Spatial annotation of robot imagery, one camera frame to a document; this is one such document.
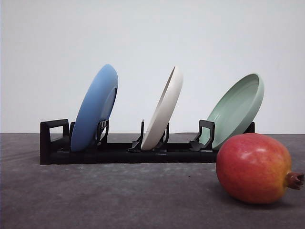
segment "tabletop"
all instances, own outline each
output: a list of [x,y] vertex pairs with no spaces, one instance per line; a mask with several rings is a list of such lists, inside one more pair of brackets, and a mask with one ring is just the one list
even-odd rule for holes
[[[305,135],[270,136],[290,151],[293,171],[305,172]],[[40,166],[39,134],[0,137],[2,229],[304,228],[305,190],[289,189],[270,205],[245,204],[220,186],[215,163]]]

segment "dish rack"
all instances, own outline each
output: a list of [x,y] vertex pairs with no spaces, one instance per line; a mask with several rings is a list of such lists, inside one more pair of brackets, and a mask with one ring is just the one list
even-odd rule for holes
[[[194,140],[189,142],[168,142],[168,124],[159,143],[153,150],[142,151],[144,120],[141,123],[139,138],[131,143],[109,143],[107,141],[109,120],[97,125],[96,140],[83,151],[72,152],[71,136],[75,122],[69,126],[68,119],[41,122],[40,124],[40,164],[97,164],[97,163],[172,163],[172,162],[216,162],[217,152],[212,149],[215,135],[215,123],[199,120],[199,131]],[[62,137],[51,141],[50,129],[63,127]],[[210,130],[210,137],[205,144],[199,142],[203,127]],[[244,133],[254,133],[252,122]]]

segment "white plate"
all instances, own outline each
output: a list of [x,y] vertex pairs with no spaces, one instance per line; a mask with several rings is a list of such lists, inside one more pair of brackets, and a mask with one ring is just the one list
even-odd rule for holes
[[144,135],[141,150],[151,150],[159,142],[169,123],[183,84],[183,75],[175,66],[166,83],[158,105]]

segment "light green plate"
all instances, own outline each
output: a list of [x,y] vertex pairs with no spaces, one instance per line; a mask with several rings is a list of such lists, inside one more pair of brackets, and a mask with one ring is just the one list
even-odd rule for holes
[[[221,98],[208,117],[215,122],[213,149],[219,150],[230,137],[245,132],[256,116],[264,97],[264,83],[257,74],[250,74],[238,81]],[[203,129],[199,141],[205,144],[210,137]]]

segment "blue plate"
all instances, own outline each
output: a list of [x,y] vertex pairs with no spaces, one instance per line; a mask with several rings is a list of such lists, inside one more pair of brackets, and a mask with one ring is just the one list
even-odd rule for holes
[[81,104],[71,137],[71,151],[84,150],[95,141],[97,124],[109,119],[117,90],[118,75],[107,64],[93,79]]

